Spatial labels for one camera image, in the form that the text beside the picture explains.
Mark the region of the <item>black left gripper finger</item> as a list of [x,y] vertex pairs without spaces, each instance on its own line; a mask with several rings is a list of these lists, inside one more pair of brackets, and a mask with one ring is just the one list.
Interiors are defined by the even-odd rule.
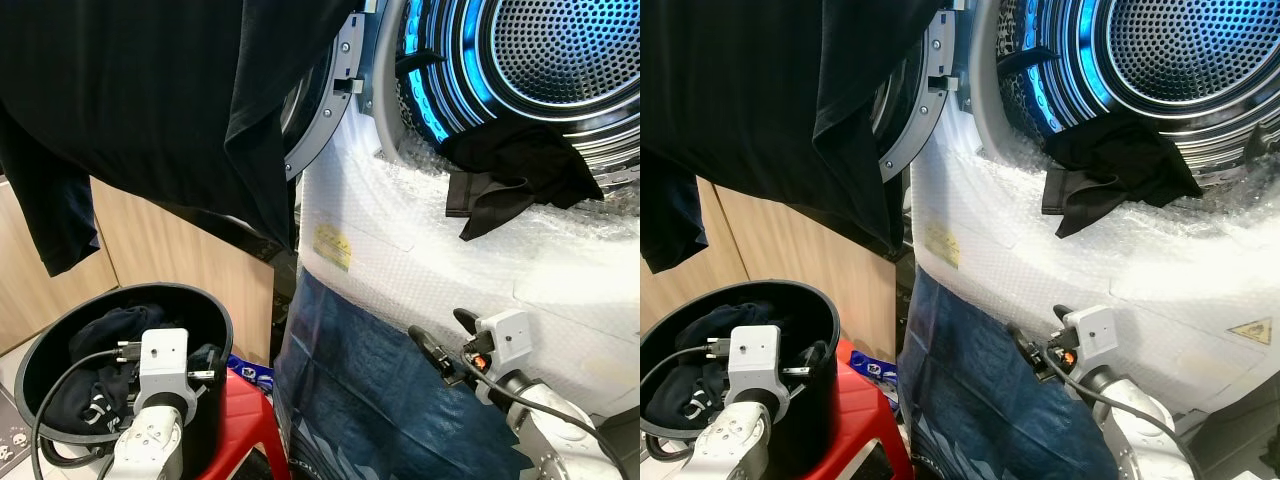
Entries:
[[225,361],[221,360],[223,348],[215,344],[202,344],[188,353],[189,385],[193,389],[201,387],[215,388],[225,383]]
[[797,353],[786,355],[781,364],[783,381],[814,381],[829,376],[832,370],[831,347],[815,340]]

